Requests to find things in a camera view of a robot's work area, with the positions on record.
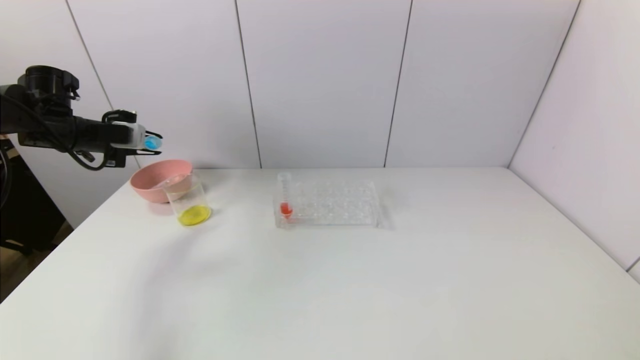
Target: black cable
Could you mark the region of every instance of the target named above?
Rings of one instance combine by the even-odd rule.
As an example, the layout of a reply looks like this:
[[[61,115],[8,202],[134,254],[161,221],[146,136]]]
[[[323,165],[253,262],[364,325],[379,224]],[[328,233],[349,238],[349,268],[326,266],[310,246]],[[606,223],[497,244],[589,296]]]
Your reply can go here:
[[[2,179],[2,195],[0,195],[0,208],[4,206],[4,202],[9,197],[9,190],[11,190],[11,179],[13,173],[11,170],[11,163],[9,162],[9,155],[4,150],[4,146],[0,145],[0,156],[2,157],[2,164],[4,167],[4,177]]]
[[[58,135],[56,133],[53,132],[53,130],[51,130],[51,128],[40,118],[40,116],[38,116],[38,114],[35,113],[35,111],[29,109],[26,105],[22,104],[21,102],[12,99],[11,97],[5,96],[5,95],[0,95],[2,96],[2,98],[5,101],[9,101],[10,103],[12,103],[13,105],[19,107],[22,111],[24,111],[25,113],[27,113],[33,120],[37,121],[38,124],[40,124],[49,134],[49,136],[51,136],[53,138],[54,145],[57,145],[59,147],[61,147],[67,154],[69,154],[71,156],[71,158],[73,160],[76,161],[76,163],[80,164],[83,168],[87,169],[87,170],[91,170],[91,171],[98,171],[103,169],[106,165],[107,165],[107,152],[104,152],[104,158],[102,159],[102,163],[100,165],[98,165],[97,167],[93,167],[87,163],[85,163],[84,161],[82,161],[80,159],[80,157],[78,157],[78,155],[76,155],[71,149],[69,149],[66,145],[65,142],[58,137]]]

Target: glass beaker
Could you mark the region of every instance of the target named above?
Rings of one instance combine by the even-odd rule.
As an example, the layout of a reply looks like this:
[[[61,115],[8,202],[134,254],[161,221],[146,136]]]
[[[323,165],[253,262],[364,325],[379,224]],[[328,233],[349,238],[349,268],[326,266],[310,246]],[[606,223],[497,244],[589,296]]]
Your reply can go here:
[[[163,190],[180,224],[197,225],[211,215],[202,181],[196,174],[173,176],[163,183]]]

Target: blue object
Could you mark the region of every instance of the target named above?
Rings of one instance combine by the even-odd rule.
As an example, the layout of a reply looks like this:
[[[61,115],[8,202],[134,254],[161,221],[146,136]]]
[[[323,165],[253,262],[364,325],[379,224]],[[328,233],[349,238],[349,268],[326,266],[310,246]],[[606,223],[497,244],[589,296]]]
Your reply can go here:
[[[162,139],[154,135],[147,135],[145,138],[145,147],[148,150],[158,150],[162,146]]]

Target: plastic holder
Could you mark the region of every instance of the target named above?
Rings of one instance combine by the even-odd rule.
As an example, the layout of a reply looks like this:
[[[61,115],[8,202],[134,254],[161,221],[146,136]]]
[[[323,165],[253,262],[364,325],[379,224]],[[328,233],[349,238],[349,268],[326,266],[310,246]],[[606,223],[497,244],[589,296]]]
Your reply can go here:
[[[380,203],[372,181],[309,181],[294,183],[278,175],[273,197],[276,226],[380,226]]]

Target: red liquid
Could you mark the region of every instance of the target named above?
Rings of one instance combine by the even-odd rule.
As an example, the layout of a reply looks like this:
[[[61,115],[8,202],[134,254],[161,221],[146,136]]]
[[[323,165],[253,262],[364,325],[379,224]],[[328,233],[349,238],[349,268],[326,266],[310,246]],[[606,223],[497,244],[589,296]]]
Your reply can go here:
[[[280,203],[280,213],[284,218],[290,218],[291,214],[293,214],[293,209],[290,207],[288,202]]]

